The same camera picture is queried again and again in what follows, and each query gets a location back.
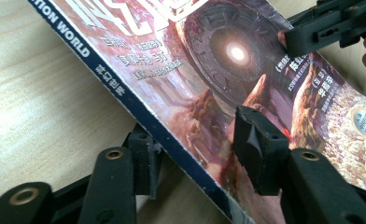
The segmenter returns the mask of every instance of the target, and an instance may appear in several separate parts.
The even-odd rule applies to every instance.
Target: glowing portal
[[[249,62],[249,53],[247,49],[240,43],[232,42],[227,45],[227,55],[238,65],[245,65]]]

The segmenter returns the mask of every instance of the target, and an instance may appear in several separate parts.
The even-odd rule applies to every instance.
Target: sci-fi artwork
[[[290,149],[322,152],[347,182],[366,189],[366,97],[316,52],[289,58],[277,33],[290,26],[268,2],[117,2],[50,1],[105,62],[95,75],[117,97],[128,97],[121,83],[129,88],[147,110],[141,113],[160,121],[243,220],[284,222],[279,197],[256,194],[233,153],[237,105],[259,110]],[[69,39],[66,24],[49,21]]]

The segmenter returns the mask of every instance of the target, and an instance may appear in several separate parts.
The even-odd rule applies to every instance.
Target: black clamp
[[[345,48],[366,36],[366,0],[317,0],[317,5],[299,13],[286,31],[290,58],[302,56],[339,41]]]
[[[3,194],[0,223],[136,223],[135,195],[156,198],[161,152],[136,125],[122,147],[98,155],[91,175],[56,192],[34,182]]]
[[[279,195],[287,223],[366,223],[366,191],[347,184],[321,153],[289,140],[249,107],[238,106],[234,152],[259,195]]]

